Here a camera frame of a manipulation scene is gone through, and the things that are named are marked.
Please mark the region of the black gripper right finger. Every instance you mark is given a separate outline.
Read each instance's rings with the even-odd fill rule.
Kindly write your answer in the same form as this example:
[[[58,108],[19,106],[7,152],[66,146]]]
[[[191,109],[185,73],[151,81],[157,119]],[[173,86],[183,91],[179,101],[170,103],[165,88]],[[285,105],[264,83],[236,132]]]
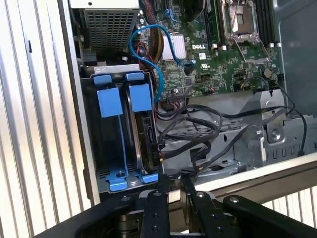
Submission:
[[[315,238],[315,228],[239,195],[219,202],[196,191],[189,175],[181,177],[181,202],[189,228],[207,238]]]

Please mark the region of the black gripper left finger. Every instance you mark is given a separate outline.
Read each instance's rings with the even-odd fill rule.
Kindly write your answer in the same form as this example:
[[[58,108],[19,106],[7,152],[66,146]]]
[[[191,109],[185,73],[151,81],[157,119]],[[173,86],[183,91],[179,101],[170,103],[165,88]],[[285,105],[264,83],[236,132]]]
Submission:
[[[168,238],[168,177],[159,174],[155,190],[113,195],[49,228],[39,238]]]

